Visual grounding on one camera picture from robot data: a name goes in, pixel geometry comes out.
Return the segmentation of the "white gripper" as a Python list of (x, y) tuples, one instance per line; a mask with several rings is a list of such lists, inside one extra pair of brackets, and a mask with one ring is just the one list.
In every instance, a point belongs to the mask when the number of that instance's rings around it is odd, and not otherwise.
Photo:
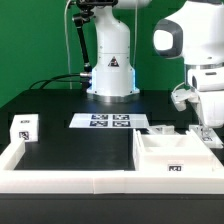
[(196, 113), (211, 128), (224, 125), (224, 70), (189, 70), (189, 86), (197, 96)]

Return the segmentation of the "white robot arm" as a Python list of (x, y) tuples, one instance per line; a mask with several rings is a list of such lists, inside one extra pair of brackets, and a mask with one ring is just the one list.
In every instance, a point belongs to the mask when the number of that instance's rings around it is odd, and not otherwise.
[[(137, 91), (128, 60), (130, 32), (110, 6), (94, 9), (98, 61), (87, 93), (105, 101)], [(177, 12), (160, 20), (153, 32), (158, 55), (183, 58), (185, 84), (172, 94), (179, 111), (190, 102), (206, 127), (224, 126), (224, 2), (187, 0)]]

